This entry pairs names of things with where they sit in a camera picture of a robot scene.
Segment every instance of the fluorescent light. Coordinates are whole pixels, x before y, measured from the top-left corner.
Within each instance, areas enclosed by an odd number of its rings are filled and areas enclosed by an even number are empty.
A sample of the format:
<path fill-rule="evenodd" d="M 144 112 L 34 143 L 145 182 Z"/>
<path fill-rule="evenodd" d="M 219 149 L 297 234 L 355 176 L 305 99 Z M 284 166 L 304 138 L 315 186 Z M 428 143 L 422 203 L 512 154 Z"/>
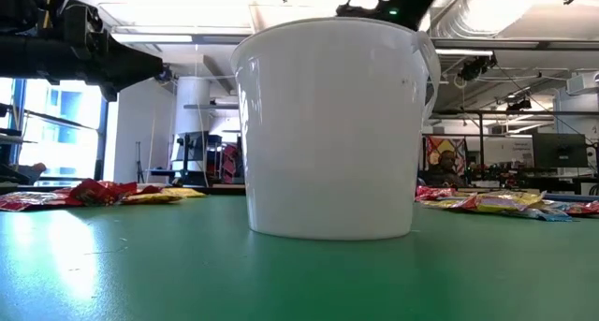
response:
<path fill-rule="evenodd" d="M 137 34 L 112 34 L 114 40 L 120 43 L 184 43 L 193 42 L 189 35 L 137 35 Z"/>
<path fill-rule="evenodd" d="M 471 55 L 471 56 L 492 56 L 493 51 L 476 51 L 476 50 L 445 50 L 437 49 L 437 54 L 441 55 Z"/>
<path fill-rule="evenodd" d="M 519 133 L 519 132 L 523 132 L 523 131 L 527 131 L 529 129 L 533 129 L 536 127 L 539 127 L 541 125 L 548 125 L 548 124 L 533 124 L 533 125 L 529 125 L 520 129 L 514 129 L 514 130 L 510 130 L 509 133 Z"/>
<path fill-rule="evenodd" d="M 519 116 L 519 117 L 517 117 L 516 119 L 513 119 L 513 120 L 506 121 L 505 123 L 506 123 L 506 124 L 512 124 L 512 123 L 514 123 L 514 122 L 518 122 L 518 121 L 522 121 L 522 120 L 530 119 L 530 118 L 532 118 L 533 116 L 534 116 L 534 115 L 532 115 L 532 114 L 529 114 L 529 115 L 522 115 L 522 116 Z"/>
<path fill-rule="evenodd" d="M 117 34 L 133 33 L 144 35 L 247 35 L 253 32 L 250 27 L 214 27 L 214 26 L 114 26 Z"/>
<path fill-rule="evenodd" d="M 507 134 L 507 136 L 509 138 L 514 138 L 514 139 L 532 139 L 533 138 L 532 135 Z"/>

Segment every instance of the bucket handle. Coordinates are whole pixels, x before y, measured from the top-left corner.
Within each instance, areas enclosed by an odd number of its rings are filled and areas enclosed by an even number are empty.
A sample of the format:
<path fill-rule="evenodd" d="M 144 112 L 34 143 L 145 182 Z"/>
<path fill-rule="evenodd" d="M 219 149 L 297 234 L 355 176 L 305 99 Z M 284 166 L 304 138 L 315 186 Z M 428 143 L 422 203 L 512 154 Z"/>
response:
<path fill-rule="evenodd" d="M 429 71 L 429 79 L 433 88 L 432 95 L 427 93 L 427 99 L 425 100 L 423 120 L 427 120 L 432 114 L 432 109 L 434 108 L 434 104 L 437 101 L 437 95 L 439 94 L 439 83 L 441 82 L 441 63 L 439 62 L 439 56 L 437 55 L 434 45 L 426 33 L 418 31 L 414 33 L 414 37 L 415 43 L 417 44 L 417 47 L 422 54 L 422 58 L 424 59 L 424 63 Z"/>

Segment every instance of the computer monitor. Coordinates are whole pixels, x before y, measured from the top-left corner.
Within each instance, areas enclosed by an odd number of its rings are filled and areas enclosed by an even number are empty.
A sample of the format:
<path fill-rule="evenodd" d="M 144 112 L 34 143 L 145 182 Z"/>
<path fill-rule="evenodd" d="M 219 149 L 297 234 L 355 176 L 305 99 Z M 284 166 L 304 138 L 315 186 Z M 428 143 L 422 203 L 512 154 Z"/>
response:
<path fill-rule="evenodd" d="M 535 168 L 587 168 L 587 142 L 581 134 L 533 134 Z"/>

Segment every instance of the window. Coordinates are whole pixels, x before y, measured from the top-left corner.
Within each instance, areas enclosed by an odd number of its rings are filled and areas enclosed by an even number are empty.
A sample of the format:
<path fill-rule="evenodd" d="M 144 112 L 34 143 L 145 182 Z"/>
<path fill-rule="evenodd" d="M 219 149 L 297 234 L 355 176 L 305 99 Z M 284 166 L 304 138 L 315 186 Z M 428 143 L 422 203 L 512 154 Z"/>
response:
<path fill-rule="evenodd" d="M 100 141 L 98 129 L 103 103 L 100 90 L 82 81 L 45 80 L 24 84 L 24 139 L 19 164 L 43 163 L 41 180 L 93 178 Z"/>
<path fill-rule="evenodd" d="M 14 94 L 14 80 L 9 78 L 0 78 L 0 103 L 5 105 L 12 104 L 12 96 Z M 10 114 L 0 118 L 0 128 L 8 128 Z"/>

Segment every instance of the green tabletop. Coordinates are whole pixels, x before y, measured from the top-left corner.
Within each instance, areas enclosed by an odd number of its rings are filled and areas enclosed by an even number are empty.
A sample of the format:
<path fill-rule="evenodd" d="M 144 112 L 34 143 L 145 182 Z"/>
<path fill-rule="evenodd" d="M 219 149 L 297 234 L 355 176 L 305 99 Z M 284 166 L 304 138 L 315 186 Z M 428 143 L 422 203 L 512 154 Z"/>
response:
<path fill-rule="evenodd" d="M 597 320 L 598 237 L 416 208 L 403 238 L 291 240 L 244 197 L 0 212 L 0 320 Z"/>

